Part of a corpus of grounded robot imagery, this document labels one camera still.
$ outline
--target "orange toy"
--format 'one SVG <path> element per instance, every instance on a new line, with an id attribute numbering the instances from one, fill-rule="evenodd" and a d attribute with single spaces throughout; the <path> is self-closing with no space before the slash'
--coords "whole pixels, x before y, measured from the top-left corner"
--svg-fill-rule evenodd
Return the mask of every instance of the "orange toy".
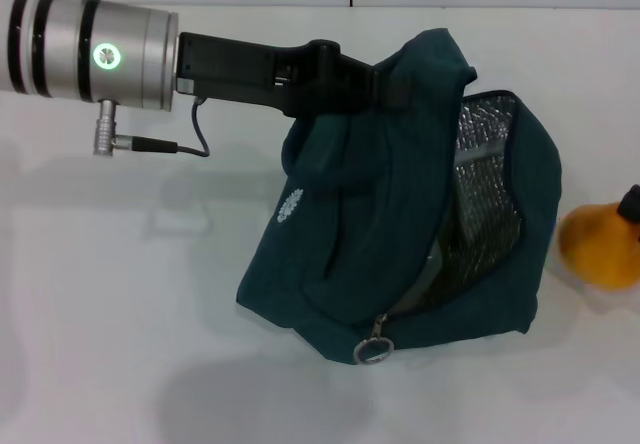
<path id="1" fill-rule="evenodd" d="M 622 202 L 579 207 L 561 223 L 558 246 L 564 264 L 604 291 L 640 283 L 640 186 Z"/>

